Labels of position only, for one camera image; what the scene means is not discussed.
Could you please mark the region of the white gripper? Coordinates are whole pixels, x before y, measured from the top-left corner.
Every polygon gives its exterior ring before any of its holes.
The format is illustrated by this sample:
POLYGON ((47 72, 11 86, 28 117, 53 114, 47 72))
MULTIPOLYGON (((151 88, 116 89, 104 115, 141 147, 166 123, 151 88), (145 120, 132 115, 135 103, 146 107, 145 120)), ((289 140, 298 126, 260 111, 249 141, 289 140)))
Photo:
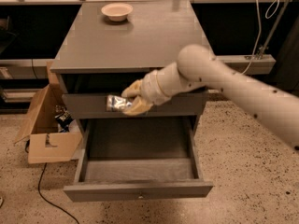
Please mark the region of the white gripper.
POLYGON ((151 109, 152 105, 162 105, 170 100, 170 97, 166 96, 159 86, 157 70, 146 74, 142 81, 133 82, 121 93, 121 96, 135 98, 132 104, 122 111, 127 116, 144 114, 151 109))

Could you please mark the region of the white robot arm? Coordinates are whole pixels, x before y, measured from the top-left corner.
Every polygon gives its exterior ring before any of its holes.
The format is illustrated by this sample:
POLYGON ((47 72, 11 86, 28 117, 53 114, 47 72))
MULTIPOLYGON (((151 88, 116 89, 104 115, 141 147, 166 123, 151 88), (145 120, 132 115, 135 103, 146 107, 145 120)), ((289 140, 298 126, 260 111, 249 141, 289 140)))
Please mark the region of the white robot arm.
POLYGON ((134 101, 124 113, 139 115, 202 87, 220 91, 291 148, 299 147, 299 98, 235 71, 200 45, 185 47, 175 62, 126 88, 121 95, 134 101))

